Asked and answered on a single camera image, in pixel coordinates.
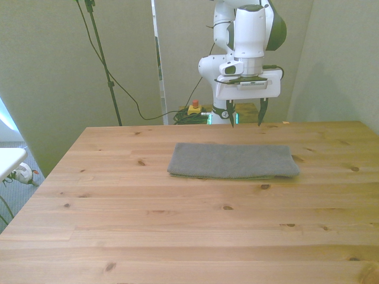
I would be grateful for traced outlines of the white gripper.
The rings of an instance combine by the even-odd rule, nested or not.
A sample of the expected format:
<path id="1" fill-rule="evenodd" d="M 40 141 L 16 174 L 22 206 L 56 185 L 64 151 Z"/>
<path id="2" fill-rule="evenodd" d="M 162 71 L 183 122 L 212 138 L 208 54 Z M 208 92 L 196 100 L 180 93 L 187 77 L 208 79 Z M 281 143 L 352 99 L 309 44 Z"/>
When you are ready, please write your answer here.
<path id="1" fill-rule="evenodd" d="M 281 93 L 281 69 L 264 70 L 253 78 L 220 75 L 216 82 L 216 98 L 226 101 L 226 111 L 230 124 L 234 127 L 235 103 L 238 99 L 260 98 L 258 126 L 264 120 L 268 108 L 268 98 L 276 98 Z"/>

